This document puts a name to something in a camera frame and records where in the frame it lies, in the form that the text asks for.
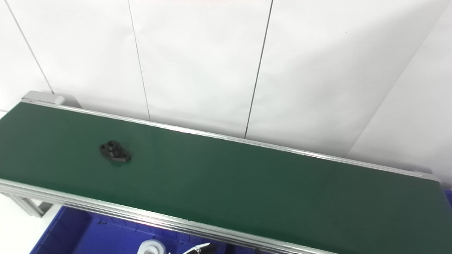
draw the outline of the metal bracket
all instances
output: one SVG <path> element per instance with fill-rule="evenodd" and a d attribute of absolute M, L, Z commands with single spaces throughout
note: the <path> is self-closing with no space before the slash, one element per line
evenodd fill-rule
<path fill-rule="evenodd" d="M 38 206 L 29 198 L 24 198 L 21 196 L 8 193 L 5 193 L 5 195 L 11 198 L 28 215 L 35 216 L 37 218 L 42 218 L 42 216 L 44 216 L 44 214 L 46 214 L 46 212 L 52 206 L 51 203 L 47 202 L 42 202 L 41 205 Z"/>

